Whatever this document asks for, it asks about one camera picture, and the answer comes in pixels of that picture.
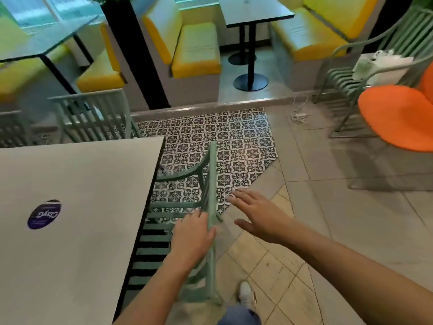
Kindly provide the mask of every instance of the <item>black table leg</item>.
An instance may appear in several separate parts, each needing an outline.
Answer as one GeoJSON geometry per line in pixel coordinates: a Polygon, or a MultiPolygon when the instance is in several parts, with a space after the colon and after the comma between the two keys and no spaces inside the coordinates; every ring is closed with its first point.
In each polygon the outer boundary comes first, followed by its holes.
{"type": "Polygon", "coordinates": [[[78,36],[77,33],[75,33],[72,37],[74,38],[75,42],[80,47],[81,51],[83,52],[83,54],[86,57],[89,64],[92,65],[93,64],[93,58],[90,55],[89,51],[86,49],[86,46],[84,45],[83,41],[80,39],[80,37],[78,36]]]}
{"type": "Polygon", "coordinates": [[[254,73],[254,60],[256,59],[256,25],[249,26],[249,53],[248,74],[238,76],[233,85],[242,91],[257,91],[268,85],[268,78],[264,75],[254,73]]]}
{"type": "Polygon", "coordinates": [[[239,52],[229,57],[229,63],[232,65],[248,64],[248,53],[245,52],[245,25],[239,26],[239,52]]]}
{"type": "Polygon", "coordinates": [[[48,69],[52,72],[52,74],[57,79],[57,81],[60,82],[60,84],[66,89],[66,91],[69,94],[76,94],[77,93],[74,90],[74,88],[69,84],[68,80],[65,79],[65,77],[62,75],[62,73],[60,73],[60,71],[57,69],[57,67],[54,66],[52,61],[46,55],[43,55],[40,58],[44,62],[45,66],[48,67],[48,69]]]}

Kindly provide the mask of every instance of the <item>purple sticker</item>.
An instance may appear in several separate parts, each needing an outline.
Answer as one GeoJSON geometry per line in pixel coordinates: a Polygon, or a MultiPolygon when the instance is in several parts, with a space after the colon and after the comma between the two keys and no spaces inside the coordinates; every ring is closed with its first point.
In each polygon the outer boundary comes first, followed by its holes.
{"type": "Polygon", "coordinates": [[[30,229],[41,229],[51,224],[60,213],[62,203],[56,199],[41,204],[30,215],[27,226],[30,229]]]}

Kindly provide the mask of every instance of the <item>hand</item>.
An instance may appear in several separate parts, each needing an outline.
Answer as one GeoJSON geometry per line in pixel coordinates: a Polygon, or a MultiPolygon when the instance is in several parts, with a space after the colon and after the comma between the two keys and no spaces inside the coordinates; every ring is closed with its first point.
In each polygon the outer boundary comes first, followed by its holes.
{"type": "Polygon", "coordinates": [[[190,273],[192,268],[206,255],[212,246],[216,232],[213,226],[207,230],[209,214],[195,210],[176,222],[171,239],[170,260],[175,260],[177,267],[190,273]]]}
{"type": "Polygon", "coordinates": [[[293,219],[256,191],[239,188],[232,194],[234,197],[229,196],[227,200],[251,221],[250,223],[236,219],[235,224],[269,243],[283,243],[284,235],[293,224],[293,219]]]}

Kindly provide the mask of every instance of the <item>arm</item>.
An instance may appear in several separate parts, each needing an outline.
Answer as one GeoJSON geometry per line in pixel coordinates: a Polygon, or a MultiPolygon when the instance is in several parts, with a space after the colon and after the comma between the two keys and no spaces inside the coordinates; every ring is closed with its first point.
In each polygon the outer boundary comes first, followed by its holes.
{"type": "Polygon", "coordinates": [[[196,210],[176,222],[170,253],[113,325],[165,324],[182,284],[215,238],[216,228],[208,231],[207,220],[207,213],[196,210]]]}
{"type": "Polygon", "coordinates": [[[433,324],[433,293],[408,278],[289,218],[259,193],[240,190],[228,200],[250,222],[235,223],[294,251],[325,277],[367,324],[433,324]]]}

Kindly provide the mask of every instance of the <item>charging cable on floor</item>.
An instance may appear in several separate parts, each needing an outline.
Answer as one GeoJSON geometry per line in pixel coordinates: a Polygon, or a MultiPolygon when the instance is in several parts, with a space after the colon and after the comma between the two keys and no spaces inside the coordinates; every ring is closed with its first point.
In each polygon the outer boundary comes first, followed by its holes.
{"type": "Polygon", "coordinates": [[[292,120],[293,123],[296,123],[296,124],[306,124],[306,117],[309,116],[309,114],[302,113],[302,109],[304,108],[306,102],[308,101],[308,96],[305,95],[305,94],[297,94],[295,96],[295,98],[293,99],[293,104],[294,105],[296,103],[296,97],[299,97],[299,96],[304,96],[305,97],[305,102],[303,104],[295,106],[295,109],[290,114],[290,119],[292,120]]]}

